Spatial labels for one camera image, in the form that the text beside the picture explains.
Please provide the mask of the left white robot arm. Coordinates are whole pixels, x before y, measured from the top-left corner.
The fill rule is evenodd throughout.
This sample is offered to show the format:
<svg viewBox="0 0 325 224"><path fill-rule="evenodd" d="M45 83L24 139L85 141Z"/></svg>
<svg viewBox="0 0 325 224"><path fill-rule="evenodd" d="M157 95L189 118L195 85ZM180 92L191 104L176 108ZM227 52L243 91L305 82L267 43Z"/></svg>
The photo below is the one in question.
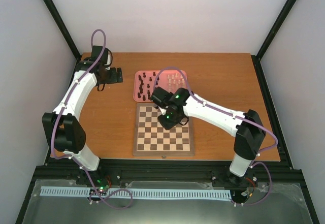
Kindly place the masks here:
<svg viewBox="0 0 325 224"><path fill-rule="evenodd" d="M123 82L121 68L111 66L108 48L93 46L91 55L76 65L73 81L59 105L44 113L42 124L52 152L62 152L88 172L93 184L105 181L106 172L99 168L100 158L86 144L86 132L79 122L82 108L93 88L103 91L105 85Z"/></svg>

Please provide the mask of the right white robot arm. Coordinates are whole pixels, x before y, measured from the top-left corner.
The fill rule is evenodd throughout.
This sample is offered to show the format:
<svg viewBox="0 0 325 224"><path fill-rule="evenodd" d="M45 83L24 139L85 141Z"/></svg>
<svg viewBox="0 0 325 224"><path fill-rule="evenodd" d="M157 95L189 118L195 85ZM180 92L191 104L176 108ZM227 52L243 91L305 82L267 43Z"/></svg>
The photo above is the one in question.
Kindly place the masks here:
<svg viewBox="0 0 325 224"><path fill-rule="evenodd" d="M234 111L206 101L185 88L179 88L172 93L157 87L151 95L151 100L160 109L158 121L166 130L181 124L184 120L196 118L233 136L235 155L229 171L238 177L245 175L266 136L266 129L257 112Z"/></svg>

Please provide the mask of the wooden chess board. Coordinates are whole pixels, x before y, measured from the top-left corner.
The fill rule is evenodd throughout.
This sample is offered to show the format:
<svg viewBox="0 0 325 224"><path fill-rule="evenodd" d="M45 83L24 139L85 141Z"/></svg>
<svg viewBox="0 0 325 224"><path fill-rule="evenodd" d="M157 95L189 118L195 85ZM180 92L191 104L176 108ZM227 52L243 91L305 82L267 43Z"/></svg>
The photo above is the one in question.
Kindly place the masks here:
<svg viewBox="0 0 325 224"><path fill-rule="evenodd" d="M133 155L134 156L193 156L194 141L192 122L181 121L170 130L165 130L158 121L159 109L152 103L138 103Z"/></svg>

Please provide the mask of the pink plastic tray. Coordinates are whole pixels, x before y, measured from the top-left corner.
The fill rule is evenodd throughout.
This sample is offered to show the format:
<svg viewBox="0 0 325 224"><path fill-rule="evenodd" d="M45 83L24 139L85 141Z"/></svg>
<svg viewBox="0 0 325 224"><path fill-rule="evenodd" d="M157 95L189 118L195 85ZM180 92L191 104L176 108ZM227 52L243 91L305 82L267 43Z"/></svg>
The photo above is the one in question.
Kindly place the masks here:
<svg viewBox="0 0 325 224"><path fill-rule="evenodd" d="M135 73L133 98L136 102L150 102L153 85L159 70L140 70ZM164 70L155 87L175 93L178 88L187 88L185 79L177 70Z"/></svg>

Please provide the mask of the black aluminium frame base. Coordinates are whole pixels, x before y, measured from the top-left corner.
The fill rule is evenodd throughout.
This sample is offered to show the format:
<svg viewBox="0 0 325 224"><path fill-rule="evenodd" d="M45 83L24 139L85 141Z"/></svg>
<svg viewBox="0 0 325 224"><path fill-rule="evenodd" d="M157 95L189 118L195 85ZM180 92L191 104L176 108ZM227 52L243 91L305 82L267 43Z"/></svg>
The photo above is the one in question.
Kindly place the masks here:
<svg viewBox="0 0 325 224"><path fill-rule="evenodd" d="M212 174L230 165L233 141L219 129L194 121L196 155L179 159L131 157L136 103L134 76L139 70L174 66L187 73L200 96L227 108L259 113L263 125L278 137L279 146L262 154L263 166L255 168L262 182L297 184L303 200L272 192L263 202L238 207L217 201L133 201L130 208L113 210L105 204L34 196L36 184L76 180L88 183L85 174L69 160L46 158L35 169L17 217L17 223L319 223L301 170L294 169L280 128L258 56L249 53L114 53L113 65L122 69L123 82L93 91L81 119L88 143L104 157L114 185L124 183L209 183Z"/></svg>

